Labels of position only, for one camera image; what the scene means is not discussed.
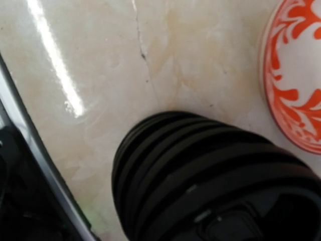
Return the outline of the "stack of black cup lids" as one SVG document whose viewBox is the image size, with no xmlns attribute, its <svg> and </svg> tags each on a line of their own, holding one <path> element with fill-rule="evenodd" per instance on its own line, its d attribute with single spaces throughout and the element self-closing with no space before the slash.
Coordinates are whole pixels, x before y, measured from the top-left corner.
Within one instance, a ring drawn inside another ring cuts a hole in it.
<svg viewBox="0 0 321 241">
<path fill-rule="evenodd" d="M 129 240 L 320 240 L 320 177 L 265 137 L 197 114 L 137 123 L 111 183 Z"/>
</svg>

